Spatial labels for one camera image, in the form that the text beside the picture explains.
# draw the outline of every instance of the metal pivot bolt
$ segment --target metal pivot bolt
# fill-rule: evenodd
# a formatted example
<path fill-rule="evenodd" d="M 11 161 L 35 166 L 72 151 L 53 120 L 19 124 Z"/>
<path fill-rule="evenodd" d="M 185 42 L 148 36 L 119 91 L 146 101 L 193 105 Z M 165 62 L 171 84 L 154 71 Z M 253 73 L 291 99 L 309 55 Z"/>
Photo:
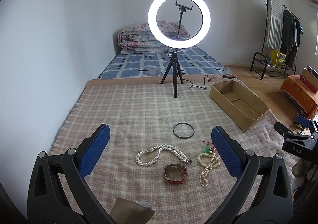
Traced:
<path fill-rule="evenodd" d="M 278 158 L 278 159 L 283 159 L 282 154 L 279 154 L 279 153 L 277 153 L 277 154 L 275 155 L 275 157 Z"/>
<path fill-rule="evenodd" d="M 67 151 L 68 155 L 73 155 L 75 152 L 76 152 L 76 149 L 74 149 L 74 148 L 70 148 L 70 149 Z"/>
<path fill-rule="evenodd" d="M 249 156 L 254 156 L 255 155 L 254 151 L 252 151 L 251 149 L 246 150 L 245 153 L 247 155 L 249 155 Z"/>
<path fill-rule="evenodd" d="M 42 157 L 44 157 L 45 156 L 45 152 L 44 151 L 41 151 L 40 153 L 39 153 L 39 155 L 38 155 L 38 157 L 40 157 L 40 158 L 42 158 Z"/>

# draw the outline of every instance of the orange tablecloth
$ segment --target orange tablecloth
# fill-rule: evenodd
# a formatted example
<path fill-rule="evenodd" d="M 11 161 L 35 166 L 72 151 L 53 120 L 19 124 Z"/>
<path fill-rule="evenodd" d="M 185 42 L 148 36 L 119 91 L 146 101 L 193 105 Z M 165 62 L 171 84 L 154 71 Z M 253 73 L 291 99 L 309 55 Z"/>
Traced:
<path fill-rule="evenodd" d="M 292 96 L 308 114 L 307 118 L 313 120 L 318 111 L 318 92 L 312 92 L 299 77 L 299 75 L 287 76 L 280 90 Z"/>

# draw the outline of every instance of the blue patterned bed sheet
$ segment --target blue patterned bed sheet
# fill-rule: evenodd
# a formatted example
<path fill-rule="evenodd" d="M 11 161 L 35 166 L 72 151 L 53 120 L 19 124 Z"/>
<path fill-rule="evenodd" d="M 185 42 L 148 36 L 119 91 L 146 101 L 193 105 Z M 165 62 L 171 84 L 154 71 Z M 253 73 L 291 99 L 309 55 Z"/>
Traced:
<path fill-rule="evenodd" d="M 140 78 L 150 76 L 163 76 L 170 62 L 167 52 L 119 54 L 103 71 L 99 78 Z M 200 48 L 193 46 L 178 50 L 178 59 L 182 75 L 187 74 L 232 74 Z"/>

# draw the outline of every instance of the black ring bracelet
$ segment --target black ring bracelet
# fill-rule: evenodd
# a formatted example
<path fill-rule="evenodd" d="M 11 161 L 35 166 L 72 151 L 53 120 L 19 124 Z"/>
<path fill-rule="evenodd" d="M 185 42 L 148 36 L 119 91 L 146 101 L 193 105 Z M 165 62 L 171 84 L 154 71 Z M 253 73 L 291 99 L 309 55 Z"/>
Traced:
<path fill-rule="evenodd" d="M 180 125 L 180 124 L 185 124 L 185 125 L 191 127 L 191 129 L 192 129 L 192 134 L 191 134 L 189 137 L 181 137 L 181 136 L 179 136 L 179 135 L 176 134 L 176 132 L 175 132 L 175 127 L 177 127 L 177 126 Z M 177 136 L 178 138 L 181 138 L 181 139 L 188 139 L 188 138 L 191 138 L 191 137 L 194 135 L 194 128 L 192 127 L 191 124 L 186 123 L 186 122 L 179 122 L 179 123 L 177 123 L 177 124 L 173 127 L 172 130 L 173 130 L 173 133 L 175 134 L 175 136 Z"/>

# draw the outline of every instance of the illuminated white ring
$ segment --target illuminated white ring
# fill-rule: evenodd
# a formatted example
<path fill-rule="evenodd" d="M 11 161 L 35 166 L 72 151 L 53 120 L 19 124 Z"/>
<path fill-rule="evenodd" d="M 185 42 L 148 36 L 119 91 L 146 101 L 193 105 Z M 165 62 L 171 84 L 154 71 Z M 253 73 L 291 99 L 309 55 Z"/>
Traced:
<path fill-rule="evenodd" d="M 211 24 L 211 16 L 208 6 L 203 0 L 192 0 L 195 4 L 198 5 L 199 9 L 202 13 L 202 26 L 200 31 L 191 39 L 185 41 L 176 41 L 166 37 L 163 33 L 161 33 L 160 29 L 157 25 L 157 13 L 160 6 L 167 0 L 154 0 L 151 4 L 149 12 L 148 12 L 148 23 L 149 28 L 154 35 L 154 37 L 164 45 L 167 45 L 171 48 L 176 49 L 184 49 L 191 46 L 194 46 L 201 42 L 203 38 L 209 31 L 210 24 Z"/>

